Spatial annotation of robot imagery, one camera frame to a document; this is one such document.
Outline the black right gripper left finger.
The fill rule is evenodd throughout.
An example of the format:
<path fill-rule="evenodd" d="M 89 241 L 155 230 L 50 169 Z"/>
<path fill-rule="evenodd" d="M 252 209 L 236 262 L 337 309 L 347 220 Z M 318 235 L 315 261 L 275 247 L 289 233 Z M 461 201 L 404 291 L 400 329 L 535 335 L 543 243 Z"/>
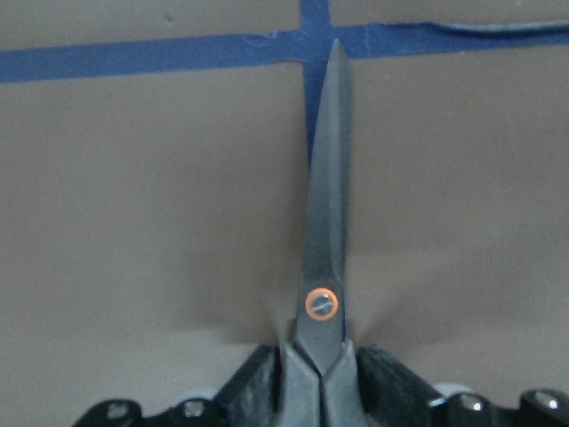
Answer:
<path fill-rule="evenodd" d="M 280 385 L 280 351 L 261 345 L 213 398 L 227 426 L 271 426 Z"/>

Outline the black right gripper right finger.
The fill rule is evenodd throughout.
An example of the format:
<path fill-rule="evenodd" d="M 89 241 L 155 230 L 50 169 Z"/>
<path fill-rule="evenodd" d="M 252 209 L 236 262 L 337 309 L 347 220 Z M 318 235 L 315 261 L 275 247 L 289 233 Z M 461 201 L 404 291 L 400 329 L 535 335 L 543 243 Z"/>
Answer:
<path fill-rule="evenodd" d="M 367 414 L 380 426 L 435 426 L 440 393 L 380 347 L 357 352 L 358 380 Z"/>

